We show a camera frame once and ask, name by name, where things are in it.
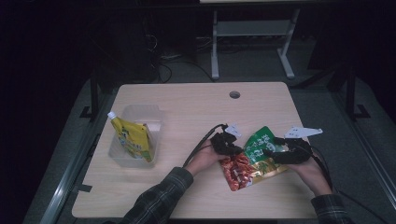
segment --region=hand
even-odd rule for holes
[[[305,184],[314,192],[315,196],[332,194],[332,190],[322,170],[312,157],[303,163],[288,164],[287,166],[300,176]]]
[[[195,154],[185,169],[188,170],[192,175],[197,175],[201,171],[212,166],[216,161],[226,158],[228,158],[228,156],[219,155],[216,153],[215,149],[210,143],[210,140],[206,140],[201,145],[201,150]]]

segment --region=plaid shirt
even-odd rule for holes
[[[120,224],[166,223],[178,200],[192,184],[193,177],[187,170],[175,167],[159,184],[142,193],[134,207]],[[321,195],[311,201],[320,224],[351,224],[341,197],[335,194]]]

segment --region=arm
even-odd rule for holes
[[[326,178],[313,158],[300,164],[289,164],[288,166],[314,192],[315,198],[311,200],[311,203],[320,224],[354,223],[350,219],[341,197],[332,194]]]
[[[122,223],[166,223],[178,201],[192,184],[193,177],[225,156],[218,155],[210,141],[185,168],[175,167],[158,185],[143,192],[134,207],[125,215]]]

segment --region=plastic container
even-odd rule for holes
[[[111,141],[108,156],[112,158],[119,166],[129,168],[151,168],[154,167],[157,160],[157,150],[161,136],[161,127],[163,125],[162,112],[157,105],[127,105],[122,114],[121,119],[131,122],[146,123],[151,133],[151,144],[153,160],[146,162],[144,159],[135,159],[122,147],[114,133]]]

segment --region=yellow package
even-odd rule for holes
[[[136,159],[152,161],[149,128],[146,124],[133,123],[120,119],[114,112],[107,114],[117,132],[121,145]]]

